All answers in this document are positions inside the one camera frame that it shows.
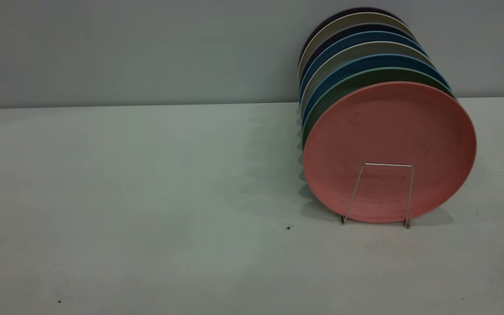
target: white table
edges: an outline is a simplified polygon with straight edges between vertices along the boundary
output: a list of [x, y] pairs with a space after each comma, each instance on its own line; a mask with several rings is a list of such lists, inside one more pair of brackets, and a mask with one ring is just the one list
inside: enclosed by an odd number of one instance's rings
[[504, 98], [460, 102], [476, 164], [410, 230], [314, 199], [296, 103], [0, 109], [0, 315], [504, 315]]

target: plate holder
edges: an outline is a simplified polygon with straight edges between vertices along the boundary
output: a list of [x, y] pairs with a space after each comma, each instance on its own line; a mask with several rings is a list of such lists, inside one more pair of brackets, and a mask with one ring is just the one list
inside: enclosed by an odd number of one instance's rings
[[351, 195], [350, 205], [347, 207], [346, 215], [339, 215], [339, 220], [342, 225], [346, 225], [347, 218], [350, 215], [351, 206], [354, 203], [355, 193], [357, 192], [357, 186], [359, 186], [359, 182], [361, 181], [361, 175], [363, 174], [363, 169], [366, 165], [376, 166], [376, 167], [400, 167], [400, 168], [411, 168], [412, 169], [412, 179], [409, 182], [409, 193], [408, 193], [408, 209], [406, 210], [406, 220], [404, 221], [404, 227], [406, 229], [410, 228], [410, 204], [412, 202], [412, 188], [413, 188], [413, 174], [416, 172], [416, 168], [410, 164], [384, 164], [384, 163], [364, 163], [360, 167], [359, 176], [357, 178], [357, 183], [355, 184], [355, 188], [353, 189], [353, 194]]

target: plate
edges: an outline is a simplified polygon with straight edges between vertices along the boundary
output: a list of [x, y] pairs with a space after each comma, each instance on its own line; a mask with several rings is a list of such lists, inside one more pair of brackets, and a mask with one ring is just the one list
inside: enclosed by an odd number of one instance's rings
[[[475, 158], [476, 133], [466, 111], [448, 94], [413, 82], [374, 84], [341, 98], [316, 122], [303, 155], [312, 192], [341, 215], [364, 163], [413, 165], [410, 218], [454, 195]], [[349, 218], [405, 220], [410, 172], [366, 166]]]
[[416, 58], [399, 54], [378, 54], [372, 56], [364, 56], [362, 58], [358, 58], [352, 62], [349, 62], [345, 66], [342, 66], [341, 68], [332, 72], [332, 74], [322, 80], [322, 83], [320, 83], [314, 89], [309, 98], [305, 97], [306, 102], [303, 103], [306, 105], [304, 107], [301, 107], [300, 111], [302, 113], [302, 123], [304, 124], [306, 115], [308, 115], [308, 112], [310, 112], [310, 109], [312, 108], [314, 103], [316, 103], [318, 98], [324, 95], [324, 93], [326, 93], [328, 89], [334, 86], [334, 84], [358, 72], [382, 67], [402, 67], [418, 70], [420, 72], [423, 72], [424, 74], [428, 74], [433, 78], [436, 78], [440, 83], [444, 84], [448, 89], [450, 89], [450, 86], [448, 86], [446, 80], [437, 72], [435, 68]]
[[318, 33], [320, 30], [322, 30], [322, 28], [324, 28], [324, 26], [330, 24], [331, 22], [333, 22], [334, 20], [337, 20], [338, 18], [342, 18], [342, 17], [344, 17], [346, 15], [360, 13], [360, 12], [380, 13], [380, 14], [388, 15], [388, 16], [390, 16], [392, 18], [395, 18], [396, 20], [404, 23], [404, 21], [402, 21], [399, 17], [395, 16], [394, 14], [392, 14], [392, 13], [386, 11], [386, 10], [382, 10], [382, 9], [379, 9], [379, 8], [359, 7], [359, 8], [351, 8], [351, 9], [348, 9], [348, 10], [343, 10], [342, 12], [334, 14], [333, 16], [330, 16], [329, 18], [327, 18], [326, 20], [324, 20], [324, 22], [320, 23], [314, 29], [314, 31], [312, 33], [310, 33], [310, 35], [308, 36], [308, 39], [306, 40], [306, 42], [304, 42], [304, 45], [302, 46], [301, 55], [302, 55], [302, 52], [305, 51], [305, 48], [306, 48], [306, 45], [308, 45], [308, 42], [310, 42], [310, 40], [312, 40], [312, 38], [316, 35], [316, 33]]
[[301, 86], [299, 88], [299, 102], [301, 102], [304, 98], [308, 99], [316, 86], [318, 86], [318, 84], [320, 84], [320, 82], [322, 82], [322, 80], [329, 76], [334, 70], [348, 64], [348, 62], [352, 60], [380, 53], [411, 56], [425, 62], [429, 66], [434, 67], [433, 63], [426, 55], [408, 45], [400, 44], [398, 42], [364, 42], [338, 52], [332, 56], [332, 58], [326, 60], [326, 62], [324, 62], [316, 70], [316, 72], [314, 72], [312, 77], [305, 76], [302, 78]]
[[302, 78], [306, 76], [312, 76], [314, 72], [320, 66], [326, 62], [328, 59], [332, 58], [338, 52], [345, 50], [351, 46], [355, 46], [357, 44], [362, 44], [363, 42], [399, 42], [400, 44], [404, 44], [410, 46], [427, 56], [427, 53], [424, 51], [419, 44], [406, 38], [404, 36], [394, 34], [392, 32], [383, 32], [383, 31], [370, 31], [370, 32], [362, 32], [350, 35], [348, 37], [342, 38], [338, 40], [334, 44], [331, 44], [328, 48], [326, 48], [320, 55], [318, 55], [314, 61], [308, 66], [308, 69], [303, 73], [299, 74], [299, 84], [302, 81]]
[[305, 147], [310, 131], [314, 127], [314, 124], [316, 124], [316, 121], [318, 121], [320, 116], [322, 116], [326, 110], [330, 108], [330, 106], [340, 100], [340, 98], [359, 90], [360, 88], [364, 88], [365, 86], [390, 81], [406, 81], [426, 84], [437, 88], [454, 98], [452, 92], [450, 92], [444, 84], [440, 83], [436, 78], [417, 70], [391, 66], [366, 70], [341, 80], [339, 83], [332, 86], [332, 88], [322, 95], [322, 97], [314, 104], [310, 113], [306, 116], [306, 121], [304, 122], [302, 128], [303, 148]]
[[394, 26], [378, 23], [358, 24], [337, 32], [332, 37], [328, 38], [328, 40], [320, 44], [320, 46], [316, 47], [312, 55], [310, 55], [310, 58], [306, 61], [306, 64], [304, 64], [304, 69], [305, 70], [308, 69], [308, 66], [312, 64], [312, 62], [316, 59], [317, 56], [319, 56], [322, 52], [324, 52], [324, 50], [326, 50], [326, 48], [330, 47], [338, 40], [341, 40], [342, 38], [346, 38], [350, 35], [361, 32], [378, 32], [378, 31], [398, 34], [416, 42], [415, 38], [412, 38], [409, 34], [404, 32], [403, 30], [400, 30], [399, 28], [395, 28]]
[[316, 47], [320, 46], [323, 42], [328, 40], [328, 38], [332, 37], [335, 33], [349, 28], [351, 26], [355, 26], [357, 24], [366, 24], [366, 23], [380, 23], [380, 24], [388, 24], [390, 26], [394, 26], [396, 28], [402, 29], [408, 34], [410, 34], [413, 38], [415, 36], [410, 31], [406, 24], [403, 24], [399, 20], [396, 20], [393, 17], [390, 17], [385, 14], [380, 13], [372, 13], [372, 12], [360, 12], [355, 14], [349, 14], [344, 17], [340, 17], [330, 24], [324, 26], [320, 31], [318, 31], [310, 42], [306, 45], [304, 52], [302, 53], [301, 59], [298, 62], [299, 72], [302, 73], [305, 69], [306, 61], [310, 58]]

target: gray wall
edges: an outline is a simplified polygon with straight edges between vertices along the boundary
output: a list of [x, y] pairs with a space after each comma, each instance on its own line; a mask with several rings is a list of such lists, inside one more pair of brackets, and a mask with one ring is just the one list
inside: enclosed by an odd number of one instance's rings
[[0, 107], [294, 101], [310, 30], [362, 5], [457, 96], [504, 95], [504, 0], [0, 0]]

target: green plate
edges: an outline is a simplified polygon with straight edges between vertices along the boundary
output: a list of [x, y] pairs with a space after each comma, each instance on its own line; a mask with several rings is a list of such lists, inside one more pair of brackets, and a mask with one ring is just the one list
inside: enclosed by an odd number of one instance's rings
[[399, 42], [363, 42], [362, 44], [351, 46], [341, 52], [338, 52], [332, 56], [332, 58], [324, 62], [312, 76], [305, 76], [302, 79], [299, 90], [301, 112], [303, 111], [302, 109], [305, 108], [306, 102], [314, 90], [316, 90], [316, 87], [318, 87], [325, 78], [332, 74], [332, 72], [358, 58], [375, 54], [399, 54], [411, 56], [434, 68], [433, 63], [427, 56], [408, 45], [400, 44]]
[[341, 80], [340, 82], [332, 86], [314, 104], [312, 110], [310, 110], [310, 113], [308, 113], [308, 116], [306, 116], [306, 121], [302, 130], [302, 148], [304, 149], [308, 134], [312, 130], [312, 127], [314, 127], [314, 124], [316, 124], [316, 122], [318, 121], [318, 118], [320, 118], [320, 116], [322, 116], [322, 114], [324, 114], [324, 112], [328, 108], [330, 108], [330, 106], [340, 100], [340, 98], [353, 91], [358, 90], [359, 88], [390, 81], [408, 81], [426, 84], [440, 91], [443, 91], [446, 94], [452, 96], [452, 98], [456, 99], [454, 95], [452, 95], [452, 92], [450, 92], [450, 90], [446, 86], [444, 86], [444, 84], [440, 83], [435, 78], [417, 70], [391, 66], [359, 72], [348, 78], [345, 78], [344, 80]]

